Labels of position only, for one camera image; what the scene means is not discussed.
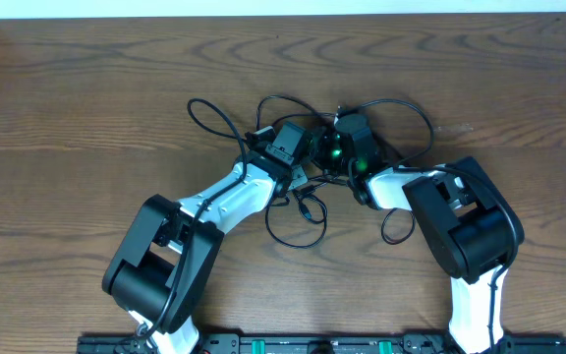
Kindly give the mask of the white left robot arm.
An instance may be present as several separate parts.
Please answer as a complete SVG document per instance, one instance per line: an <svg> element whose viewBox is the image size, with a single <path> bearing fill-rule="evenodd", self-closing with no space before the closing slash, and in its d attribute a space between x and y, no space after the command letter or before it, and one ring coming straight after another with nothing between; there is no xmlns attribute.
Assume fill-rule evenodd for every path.
<svg viewBox="0 0 566 354"><path fill-rule="evenodd" d="M147 199L102 279L103 291L140 324L116 352L192 352L199 340L192 314L225 235L306 181L301 165L252 152L196 195Z"/></svg>

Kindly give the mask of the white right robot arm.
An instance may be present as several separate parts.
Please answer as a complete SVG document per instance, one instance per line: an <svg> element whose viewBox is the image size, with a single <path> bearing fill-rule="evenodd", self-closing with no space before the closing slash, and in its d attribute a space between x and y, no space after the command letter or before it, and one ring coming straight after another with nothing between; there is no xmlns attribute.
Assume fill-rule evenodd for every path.
<svg viewBox="0 0 566 354"><path fill-rule="evenodd" d="M326 128L316 166L347 179L362 206L407 211L451 278L449 333L464 353L496 353L503 281L525 234L516 213L472 157L432 167L389 163L367 127Z"/></svg>

